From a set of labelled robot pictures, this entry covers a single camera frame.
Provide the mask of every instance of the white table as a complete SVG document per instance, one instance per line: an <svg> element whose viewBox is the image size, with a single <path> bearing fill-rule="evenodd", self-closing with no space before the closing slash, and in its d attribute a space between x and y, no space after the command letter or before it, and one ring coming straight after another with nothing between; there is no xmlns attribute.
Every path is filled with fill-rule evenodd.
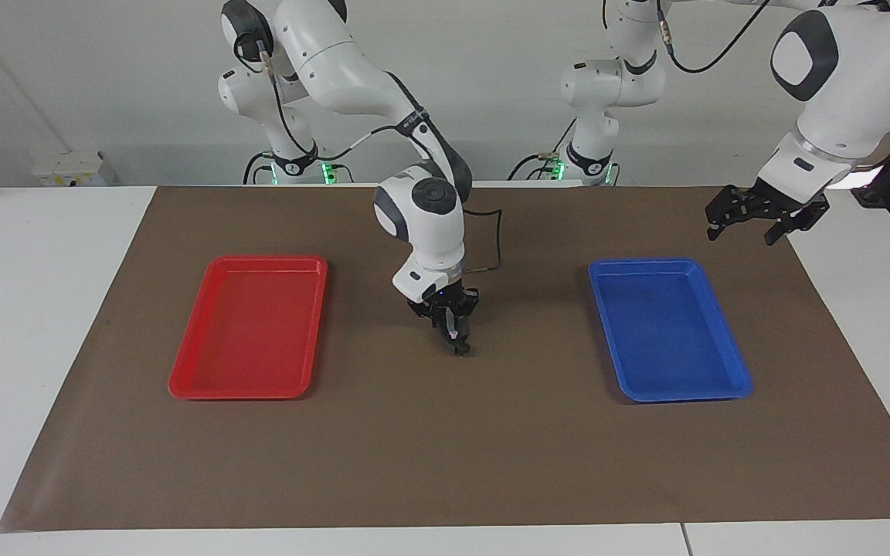
<svg viewBox="0 0 890 556"><path fill-rule="evenodd" d="M153 192L0 189L0 516ZM879 291L890 289L890 218L847 192L830 200L816 229L790 238L890 411L890 291ZM679 556L689 547L696 556L890 553L890 520L0 534L0 554Z"/></svg>

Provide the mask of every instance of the wall socket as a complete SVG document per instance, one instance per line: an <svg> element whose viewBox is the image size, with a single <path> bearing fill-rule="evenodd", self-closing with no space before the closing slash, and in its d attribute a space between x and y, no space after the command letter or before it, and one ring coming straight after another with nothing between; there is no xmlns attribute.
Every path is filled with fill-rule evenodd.
<svg viewBox="0 0 890 556"><path fill-rule="evenodd" d="M98 151L74 151L42 156L32 175L43 187L106 187L116 183L116 171Z"/></svg>

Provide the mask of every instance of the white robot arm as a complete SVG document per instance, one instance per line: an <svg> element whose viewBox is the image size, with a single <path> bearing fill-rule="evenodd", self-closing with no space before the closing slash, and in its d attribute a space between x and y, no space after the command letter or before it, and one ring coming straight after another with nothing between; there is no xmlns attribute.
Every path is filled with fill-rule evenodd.
<svg viewBox="0 0 890 556"><path fill-rule="evenodd" d="M804 11L778 39L771 70L806 106L796 129L760 170L755 187L727 187L707 207L710 239L727 225L752 218L778 221L767 233L768 243L785 232L811 228L827 210L823 189L843 179L890 131L890 86L882 86L890 84L890 11L872 5L819 8L820 3L767 2ZM562 94L578 116L575 137L561 153L566 177L600 183L619 130L606 111L661 98L665 78L657 40L664 38L674 55L664 22L670 7L668 0L615 0L607 35L616 59L586 61L566 71ZM890 3L885 7L890 10Z"/></svg>
<svg viewBox="0 0 890 556"><path fill-rule="evenodd" d="M293 156L326 159L310 141L304 118L283 106L306 95L342 114L384 116L392 122L385 130L409 140L423 160L385 180L374 199L382 227L413 246L393 285L418 316L432 320L452 352L465 355L467 317L479 302L477 291L462 284L462 204L472 191L472 173L403 82L363 56L346 15L344 0L281 0L267 20L246 0L229 0L222 27L249 67L227 73L219 92L226 106L263 125L287 163ZM301 125L292 126L297 120Z"/></svg>
<svg viewBox="0 0 890 556"><path fill-rule="evenodd" d="M771 56L776 81L805 102L749 190L728 186L706 208L709 237L748 219L775 219L764 239L811 229L829 208L823 190L869 156L890 131L890 11L808 10Z"/></svg>

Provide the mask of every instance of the brown mat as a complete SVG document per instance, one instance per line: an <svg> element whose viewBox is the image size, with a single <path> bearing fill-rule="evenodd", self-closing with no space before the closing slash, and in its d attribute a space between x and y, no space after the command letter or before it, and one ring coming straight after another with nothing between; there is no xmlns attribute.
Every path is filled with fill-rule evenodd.
<svg viewBox="0 0 890 556"><path fill-rule="evenodd" d="M788 242L705 238L712 189L480 190L504 268L470 276L474 356L445 355L391 275L370 190L161 188L0 531L413 527L890 517L890 418ZM471 265L491 221L470 220ZM331 263L299 402L183 402L167 378L205 266ZM703 264L756 383L634 405L586 278L603 257Z"/></svg>

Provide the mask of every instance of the white wall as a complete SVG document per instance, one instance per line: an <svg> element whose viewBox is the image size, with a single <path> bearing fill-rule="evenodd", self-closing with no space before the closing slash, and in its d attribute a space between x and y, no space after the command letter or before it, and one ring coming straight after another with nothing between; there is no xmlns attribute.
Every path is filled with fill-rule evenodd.
<svg viewBox="0 0 890 556"><path fill-rule="evenodd" d="M219 27L222 2L0 0L0 185L32 185L29 152L57 144L50 127L68 147L101 149L126 183L240 180L246 159L267 144L256 124L219 102L216 79L234 64ZM278 1L254 3L269 13ZM559 97L562 71L605 56L600 0L348 3L364 52L406 81L480 179L504 178L523 156L550 148L572 119ZM752 10L675 6L679 57L696 66L711 59ZM705 75L680 74L663 57L665 98L617 112L621 182L751 184L800 110L769 72L771 46L794 15L767 10ZM18 92L7 91L10 78ZM332 147L382 123L297 106ZM346 162L360 180L379 180L411 159L387 134Z"/></svg>

